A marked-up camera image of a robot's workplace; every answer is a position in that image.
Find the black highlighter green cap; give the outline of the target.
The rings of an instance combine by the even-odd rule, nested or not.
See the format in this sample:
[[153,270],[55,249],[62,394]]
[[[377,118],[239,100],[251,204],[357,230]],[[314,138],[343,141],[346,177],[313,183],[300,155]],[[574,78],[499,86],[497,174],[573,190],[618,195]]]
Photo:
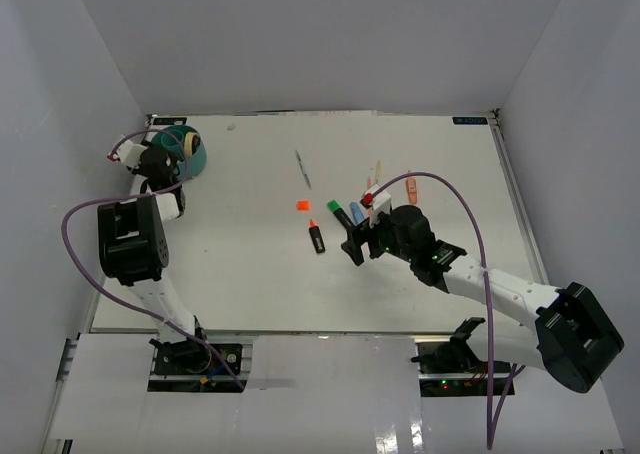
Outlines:
[[329,201],[327,203],[327,207],[333,214],[333,216],[347,231],[354,227],[352,220],[336,200]]

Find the black highlighter orange tip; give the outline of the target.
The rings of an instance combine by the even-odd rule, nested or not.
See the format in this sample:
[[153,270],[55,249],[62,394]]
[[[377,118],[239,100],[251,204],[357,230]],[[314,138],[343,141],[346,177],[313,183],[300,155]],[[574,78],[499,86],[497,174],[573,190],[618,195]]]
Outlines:
[[326,247],[324,244],[324,240],[321,234],[321,230],[318,226],[318,224],[311,219],[310,220],[310,224],[309,224],[309,228],[308,228],[308,232],[310,235],[310,239],[312,242],[312,245],[314,247],[314,250],[317,254],[323,254],[326,252]]

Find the beige tape roll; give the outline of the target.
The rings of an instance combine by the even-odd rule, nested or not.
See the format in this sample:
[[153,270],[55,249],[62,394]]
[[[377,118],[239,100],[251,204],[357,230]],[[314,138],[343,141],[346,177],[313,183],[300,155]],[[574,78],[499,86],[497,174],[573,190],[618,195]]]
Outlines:
[[201,144],[200,135],[197,132],[188,132],[184,137],[185,158],[191,158],[199,149]]

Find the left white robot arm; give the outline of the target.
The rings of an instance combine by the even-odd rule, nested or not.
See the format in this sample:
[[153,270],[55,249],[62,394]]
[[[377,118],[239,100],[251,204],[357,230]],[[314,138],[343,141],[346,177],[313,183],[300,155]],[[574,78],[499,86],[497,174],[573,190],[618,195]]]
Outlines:
[[186,197],[179,180],[178,157],[146,141],[124,142],[113,158],[143,178],[140,196],[97,207],[100,265],[106,277],[117,280],[153,314],[157,347],[181,343],[177,361],[199,373],[211,361],[211,348],[201,326],[179,299],[166,273],[169,245],[164,223],[184,214]]

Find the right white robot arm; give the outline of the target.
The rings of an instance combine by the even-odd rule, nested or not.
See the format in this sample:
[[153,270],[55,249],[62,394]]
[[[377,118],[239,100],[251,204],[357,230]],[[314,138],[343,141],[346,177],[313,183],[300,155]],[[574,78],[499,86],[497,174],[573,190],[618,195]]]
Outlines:
[[384,254],[408,263],[423,284],[471,299],[511,319],[464,320],[449,340],[414,357],[429,370],[477,371],[495,360],[547,372],[565,388],[586,393],[624,348],[622,336],[593,292],[561,288],[503,271],[486,271],[464,249],[440,240],[415,206],[401,206],[347,231],[342,250],[355,265]]

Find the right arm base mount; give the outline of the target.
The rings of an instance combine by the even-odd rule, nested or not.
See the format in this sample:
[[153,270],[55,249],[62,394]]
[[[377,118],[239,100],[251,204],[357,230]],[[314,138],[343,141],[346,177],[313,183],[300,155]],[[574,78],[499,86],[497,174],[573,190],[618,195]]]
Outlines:
[[485,320],[472,317],[452,334],[429,336],[416,342],[411,362],[417,365],[422,398],[485,397],[489,386],[487,363],[468,346]]

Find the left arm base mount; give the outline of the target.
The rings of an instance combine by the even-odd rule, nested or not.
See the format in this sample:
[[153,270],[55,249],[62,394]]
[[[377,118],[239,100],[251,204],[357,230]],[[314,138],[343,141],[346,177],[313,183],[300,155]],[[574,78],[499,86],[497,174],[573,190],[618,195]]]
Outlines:
[[154,393],[241,393],[247,384],[241,343],[210,343],[209,348],[185,340],[152,339],[154,347],[147,390]]

